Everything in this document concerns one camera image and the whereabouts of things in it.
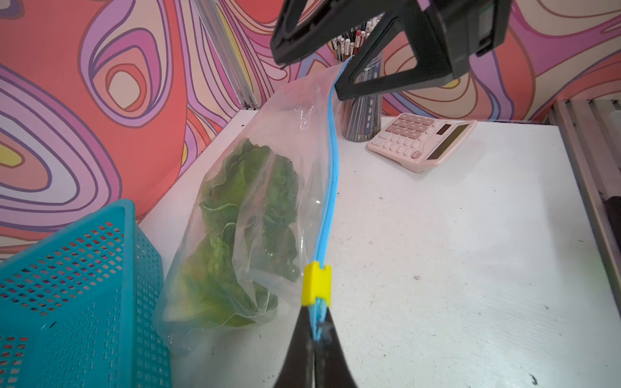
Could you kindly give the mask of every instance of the mesh basket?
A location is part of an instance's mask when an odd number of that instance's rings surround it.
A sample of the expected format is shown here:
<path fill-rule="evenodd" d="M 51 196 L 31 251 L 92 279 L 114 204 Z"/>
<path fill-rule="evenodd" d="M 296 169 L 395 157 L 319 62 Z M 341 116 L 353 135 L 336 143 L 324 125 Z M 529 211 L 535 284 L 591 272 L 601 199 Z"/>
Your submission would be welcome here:
<path fill-rule="evenodd" d="M 0 263 L 0 388 L 170 387 L 161 258 L 122 199 Z"/>

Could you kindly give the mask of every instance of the calculator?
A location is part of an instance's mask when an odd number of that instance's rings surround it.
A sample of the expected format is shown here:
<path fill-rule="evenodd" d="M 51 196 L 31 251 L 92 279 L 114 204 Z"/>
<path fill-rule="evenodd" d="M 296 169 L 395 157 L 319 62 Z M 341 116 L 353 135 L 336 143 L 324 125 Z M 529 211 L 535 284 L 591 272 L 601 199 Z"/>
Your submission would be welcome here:
<path fill-rule="evenodd" d="M 402 113 L 375 135 L 367 147 L 420 173 L 445 161 L 475 125 L 475 120 L 431 119 Z"/>

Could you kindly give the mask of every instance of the colorful wall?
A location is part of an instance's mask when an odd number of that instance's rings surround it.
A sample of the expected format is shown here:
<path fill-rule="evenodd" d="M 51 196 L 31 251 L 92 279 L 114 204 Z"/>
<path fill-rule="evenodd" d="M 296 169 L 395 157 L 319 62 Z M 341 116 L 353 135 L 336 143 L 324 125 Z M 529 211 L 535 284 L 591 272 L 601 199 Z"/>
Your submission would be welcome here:
<path fill-rule="evenodd" d="M 270 55 L 270 35 L 282 1 L 220 1 L 264 101 L 297 76 L 294 68 L 279 70 Z M 320 3 L 309 1 L 306 14 Z M 419 3 L 428 6 L 428 0 Z M 304 66 L 319 69 L 334 61 L 327 47 L 312 59 Z M 393 41 L 384 59 L 386 74 L 411 68 L 415 61 L 406 40 Z M 385 95 L 385 113 L 540 120 L 557 97 L 618 98 L 621 1 L 514 0 L 505 44 L 481 58 L 472 57 L 471 67 L 470 73 L 443 88 Z"/>
<path fill-rule="evenodd" d="M 281 0 L 221 0 L 258 101 L 333 64 L 279 69 Z M 306 14 L 320 0 L 309 1 Z M 191 0 L 0 0 L 0 259 L 119 198 L 142 218 L 240 109 Z M 395 44 L 387 72 L 411 62 Z M 388 114 L 540 119 L 557 98 L 618 98 L 621 2 L 515 0 L 506 43 Z"/>

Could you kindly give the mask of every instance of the lettuce leaf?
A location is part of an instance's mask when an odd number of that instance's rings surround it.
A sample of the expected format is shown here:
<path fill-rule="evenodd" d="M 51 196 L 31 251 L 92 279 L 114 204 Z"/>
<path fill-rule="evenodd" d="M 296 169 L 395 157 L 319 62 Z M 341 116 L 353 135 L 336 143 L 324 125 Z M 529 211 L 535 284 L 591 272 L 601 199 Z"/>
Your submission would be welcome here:
<path fill-rule="evenodd" d="M 253 282 L 255 303 L 237 282 L 232 265 L 240 206 L 253 194 L 251 189 L 270 154 L 270 147 L 259 147 L 244 139 L 218 174 L 202 185 L 200 207 L 207 235 L 175 277 L 175 299 L 183 301 L 171 307 L 170 318 L 199 318 L 208 327 L 241 327 L 277 306 L 276 296 Z M 257 229 L 251 220 L 244 236 L 249 245 L 253 238 L 261 238 L 259 252 L 253 252 L 253 263 L 258 263 L 255 268 L 294 282 L 300 270 L 295 263 L 296 238 L 290 225 L 297 217 L 298 175 L 288 158 L 274 155 L 273 160 L 263 211 L 255 216 L 262 215 L 262 228 Z M 260 236 L 256 236 L 257 230 L 262 231 Z"/>

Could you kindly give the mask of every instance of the white table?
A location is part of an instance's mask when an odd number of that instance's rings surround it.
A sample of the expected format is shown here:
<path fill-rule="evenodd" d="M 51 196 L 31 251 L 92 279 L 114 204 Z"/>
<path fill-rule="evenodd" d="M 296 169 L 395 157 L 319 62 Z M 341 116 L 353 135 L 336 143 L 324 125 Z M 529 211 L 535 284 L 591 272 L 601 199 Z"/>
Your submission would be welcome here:
<path fill-rule="evenodd" d="M 204 173 L 254 113 L 140 224 L 165 271 Z M 327 260 L 360 388 L 621 386 L 621 320 L 556 127 L 481 122 L 423 174 L 364 143 L 339 146 Z M 297 310 L 279 314 L 176 357 L 176 385 L 271 387 Z"/>

